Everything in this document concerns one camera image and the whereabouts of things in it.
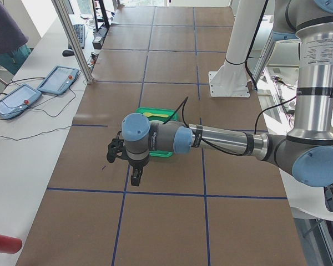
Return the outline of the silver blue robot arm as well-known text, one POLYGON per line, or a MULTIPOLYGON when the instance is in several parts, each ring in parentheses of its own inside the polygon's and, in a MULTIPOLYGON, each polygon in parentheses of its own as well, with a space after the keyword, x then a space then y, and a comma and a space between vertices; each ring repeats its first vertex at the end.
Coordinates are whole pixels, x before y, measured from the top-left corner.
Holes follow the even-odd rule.
POLYGON ((206 144, 234 156, 269 162, 311 187, 333 184, 333 1, 276 1, 274 38, 300 39, 299 77, 294 127, 285 136, 250 134, 168 121, 126 116, 118 142, 122 158, 133 168, 139 186, 149 153, 185 154, 206 144))

